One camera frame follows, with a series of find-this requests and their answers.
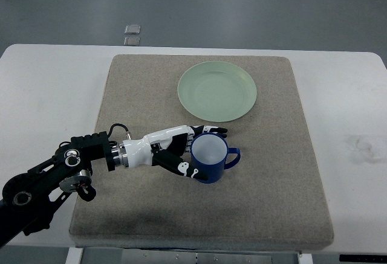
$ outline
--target black robot arm segment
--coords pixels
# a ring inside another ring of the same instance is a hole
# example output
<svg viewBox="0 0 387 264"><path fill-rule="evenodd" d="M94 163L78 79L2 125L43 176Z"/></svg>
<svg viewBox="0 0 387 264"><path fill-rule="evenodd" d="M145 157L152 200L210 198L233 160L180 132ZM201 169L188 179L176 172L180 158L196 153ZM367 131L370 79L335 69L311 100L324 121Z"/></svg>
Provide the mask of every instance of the black robot arm segment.
<svg viewBox="0 0 387 264"><path fill-rule="evenodd" d="M114 170L106 132L72 137L71 142L61 145L52 158L9 180L0 201L0 247L21 231L28 235L48 229L54 213L71 192L78 192L82 199L91 201L96 195L91 181L69 183L66 180L74 176L82 179L79 177L82 172L91 174L91 161L99 158L106 158L108 170ZM51 202L49 194L61 184L68 191Z"/></svg>

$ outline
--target green plate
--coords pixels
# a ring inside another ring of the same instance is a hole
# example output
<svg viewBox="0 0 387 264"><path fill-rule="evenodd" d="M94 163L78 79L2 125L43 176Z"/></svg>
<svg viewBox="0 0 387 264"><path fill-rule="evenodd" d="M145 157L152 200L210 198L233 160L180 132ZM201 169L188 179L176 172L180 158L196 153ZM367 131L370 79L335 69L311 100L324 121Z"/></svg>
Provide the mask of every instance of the green plate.
<svg viewBox="0 0 387 264"><path fill-rule="evenodd" d="M257 92L251 76L240 67L227 62L203 62L181 76L177 94L192 115L226 122L248 113Z"/></svg>

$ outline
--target cable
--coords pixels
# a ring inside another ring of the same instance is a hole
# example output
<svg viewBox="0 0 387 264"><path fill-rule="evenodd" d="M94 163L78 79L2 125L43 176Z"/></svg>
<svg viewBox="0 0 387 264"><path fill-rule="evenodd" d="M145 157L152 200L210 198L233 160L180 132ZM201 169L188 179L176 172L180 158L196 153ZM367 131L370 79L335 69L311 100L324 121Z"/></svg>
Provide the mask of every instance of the cable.
<svg viewBox="0 0 387 264"><path fill-rule="evenodd" d="M109 130L109 133L108 133L108 137L111 136L111 134L113 133L113 129L114 129L116 126L122 127L122 128L125 129L126 132L129 132L129 129L128 129L124 124L121 124L121 123L114 123L114 124L110 127L110 130Z"/></svg>

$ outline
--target white robotic hand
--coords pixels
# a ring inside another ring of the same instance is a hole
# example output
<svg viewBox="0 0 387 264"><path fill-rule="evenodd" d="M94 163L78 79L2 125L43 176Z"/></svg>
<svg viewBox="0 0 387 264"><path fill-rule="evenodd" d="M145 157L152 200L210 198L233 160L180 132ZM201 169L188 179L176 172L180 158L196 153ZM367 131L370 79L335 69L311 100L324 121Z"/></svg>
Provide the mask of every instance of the white robotic hand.
<svg viewBox="0 0 387 264"><path fill-rule="evenodd" d="M140 140L124 140L117 148L116 165L128 168L140 164L162 166L177 175L206 180L206 175L183 161L180 156L190 152L192 140L199 134L213 132L225 138L227 129L216 126L173 127L145 135Z"/></svg>

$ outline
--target robotic arm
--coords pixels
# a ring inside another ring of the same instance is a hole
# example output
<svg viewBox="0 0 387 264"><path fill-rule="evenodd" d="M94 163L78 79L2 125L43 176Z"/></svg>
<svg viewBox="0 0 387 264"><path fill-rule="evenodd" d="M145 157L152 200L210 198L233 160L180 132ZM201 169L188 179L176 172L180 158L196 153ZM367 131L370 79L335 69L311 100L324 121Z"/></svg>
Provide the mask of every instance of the robotic arm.
<svg viewBox="0 0 387 264"><path fill-rule="evenodd" d="M116 126L125 128L127 140L118 144L109 137ZM128 128L113 124L109 133L72 137L63 142L52 158L16 175L3 188L0 200L0 247L21 231L27 236L50 227L54 213L77 192L84 201L92 201L96 190L91 185L91 162L105 158L109 171L118 166L132 169L140 164L161 166L181 176L206 180L205 174L183 161L192 140L201 133L214 132L226 137L227 129L216 126L178 126L132 140ZM50 201L49 195L60 187L63 193Z"/></svg>

